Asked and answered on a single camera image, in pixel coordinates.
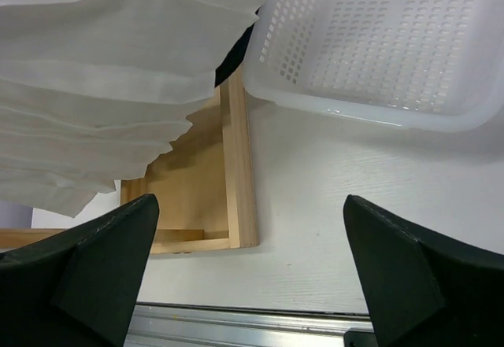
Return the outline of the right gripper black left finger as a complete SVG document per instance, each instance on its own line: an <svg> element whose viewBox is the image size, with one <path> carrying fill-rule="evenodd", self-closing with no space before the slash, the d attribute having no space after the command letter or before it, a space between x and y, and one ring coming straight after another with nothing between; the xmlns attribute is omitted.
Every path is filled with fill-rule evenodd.
<svg viewBox="0 0 504 347"><path fill-rule="evenodd" d="M1 254L3 346L122 346L159 217L144 194Z"/></svg>

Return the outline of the white pleated skirt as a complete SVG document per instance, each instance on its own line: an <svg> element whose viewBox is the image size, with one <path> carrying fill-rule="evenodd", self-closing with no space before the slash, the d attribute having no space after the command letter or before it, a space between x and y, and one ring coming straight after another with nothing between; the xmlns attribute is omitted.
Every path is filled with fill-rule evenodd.
<svg viewBox="0 0 504 347"><path fill-rule="evenodd" d="M185 134L266 0L1 0L1 198L75 216Z"/></svg>

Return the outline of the dark blue denim skirt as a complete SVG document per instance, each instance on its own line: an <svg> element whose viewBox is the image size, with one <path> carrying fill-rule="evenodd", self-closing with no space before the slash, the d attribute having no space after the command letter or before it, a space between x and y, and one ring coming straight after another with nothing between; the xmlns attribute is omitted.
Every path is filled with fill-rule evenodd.
<svg viewBox="0 0 504 347"><path fill-rule="evenodd" d="M231 50L226 55L225 59L215 71L214 87L218 88L226 79L231 76L235 70L242 64L246 54L246 49L249 45L250 37L254 29L255 23L252 23L237 42L233 45Z"/></svg>

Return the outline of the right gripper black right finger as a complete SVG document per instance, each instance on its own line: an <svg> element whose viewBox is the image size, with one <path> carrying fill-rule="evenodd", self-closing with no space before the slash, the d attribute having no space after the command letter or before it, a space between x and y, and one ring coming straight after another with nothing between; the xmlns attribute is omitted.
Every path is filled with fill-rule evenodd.
<svg viewBox="0 0 504 347"><path fill-rule="evenodd" d="M503 256L350 195L346 236L378 346L501 346Z"/></svg>

